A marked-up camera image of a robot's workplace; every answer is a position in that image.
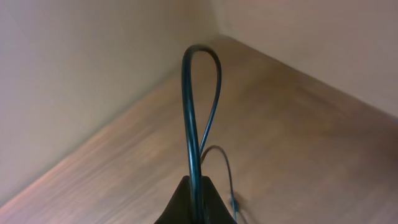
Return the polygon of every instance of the wooden surface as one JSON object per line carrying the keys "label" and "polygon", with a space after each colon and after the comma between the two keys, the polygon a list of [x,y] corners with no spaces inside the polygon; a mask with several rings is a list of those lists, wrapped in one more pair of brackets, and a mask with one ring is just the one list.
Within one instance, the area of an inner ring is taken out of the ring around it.
{"label": "wooden surface", "polygon": [[[223,86],[207,145],[225,148],[249,223],[398,222],[396,120],[234,40],[212,46]],[[201,134],[215,67],[202,53],[193,64]],[[180,88],[178,67],[0,208],[0,223],[153,223],[188,174]],[[203,174],[226,199],[221,154]]]}

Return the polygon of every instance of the black cable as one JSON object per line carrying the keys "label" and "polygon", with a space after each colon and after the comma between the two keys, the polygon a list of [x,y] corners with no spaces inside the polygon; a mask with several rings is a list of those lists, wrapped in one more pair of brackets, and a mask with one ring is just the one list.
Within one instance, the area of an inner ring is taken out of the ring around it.
{"label": "black cable", "polygon": [[[209,120],[206,125],[205,132],[201,144],[198,144],[198,133],[195,120],[195,109],[193,107],[192,96],[192,81],[191,81],[191,64],[193,54],[197,51],[207,52],[213,57],[217,68],[217,85],[216,95],[213,102],[213,107],[210,111]],[[188,161],[190,171],[190,195],[192,216],[195,222],[203,223],[204,210],[203,210],[203,189],[201,186],[201,169],[200,169],[200,155],[206,143],[207,135],[210,130],[211,123],[216,111],[218,98],[221,90],[221,63],[217,54],[209,47],[204,45],[193,45],[189,47],[182,59],[182,105],[185,122],[185,135],[187,137],[188,147]]]}
{"label": "black cable", "polygon": [[227,166],[227,168],[228,168],[229,189],[230,189],[230,191],[231,191],[231,198],[232,198],[232,210],[233,210],[234,219],[235,219],[235,221],[236,221],[237,206],[236,206],[236,201],[235,201],[235,197],[234,197],[234,188],[233,188],[233,186],[232,186],[232,174],[231,174],[231,168],[229,167],[228,157],[226,156],[226,153],[225,153],[224,149],[221,148],[221,147],[219,147],[219,146],[215,146],[215,145],[208,147],[208,148],[203,152],[203,154],[201,155],[200,164],[203,163],[203,161],[205,160],[205,157],[206,157],[207,153],[208,153],[210,150],[212,150],[212,149],[218,149],[218,150],[223,154],[223,156],[224,156],[225,163],[226,163],[226,166]]}

